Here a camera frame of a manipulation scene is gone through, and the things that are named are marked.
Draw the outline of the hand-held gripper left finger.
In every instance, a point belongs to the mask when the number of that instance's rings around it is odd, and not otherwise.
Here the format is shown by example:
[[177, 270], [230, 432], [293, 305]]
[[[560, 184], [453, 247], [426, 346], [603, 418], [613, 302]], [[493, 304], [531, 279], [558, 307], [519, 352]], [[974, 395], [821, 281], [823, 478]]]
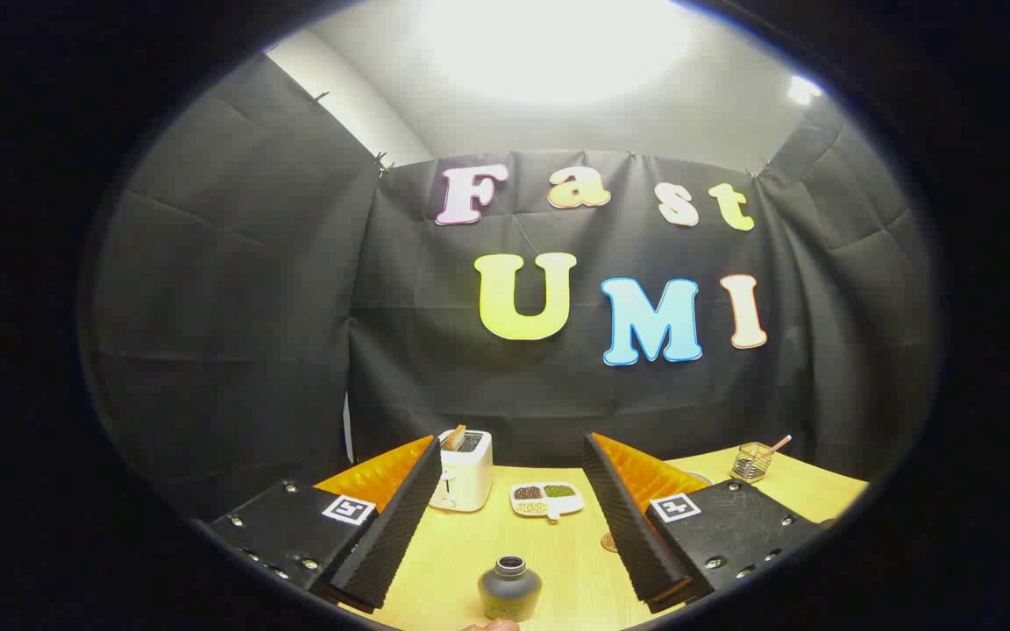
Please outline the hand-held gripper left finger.
[[274, 583], [372, 613], [436, 491], [440, 447], [421, 436], [319, 483], [283, 479], [205, 531]]

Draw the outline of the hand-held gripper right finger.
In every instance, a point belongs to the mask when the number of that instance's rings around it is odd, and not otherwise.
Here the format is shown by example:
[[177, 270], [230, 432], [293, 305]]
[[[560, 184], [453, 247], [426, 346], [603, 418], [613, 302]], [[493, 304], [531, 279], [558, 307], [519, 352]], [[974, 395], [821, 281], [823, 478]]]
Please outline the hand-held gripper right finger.
[[754, 485], [706, 485], [608, 436], [585, 435], [582, 467], [653, 613], [752, 582], [825, 531]]

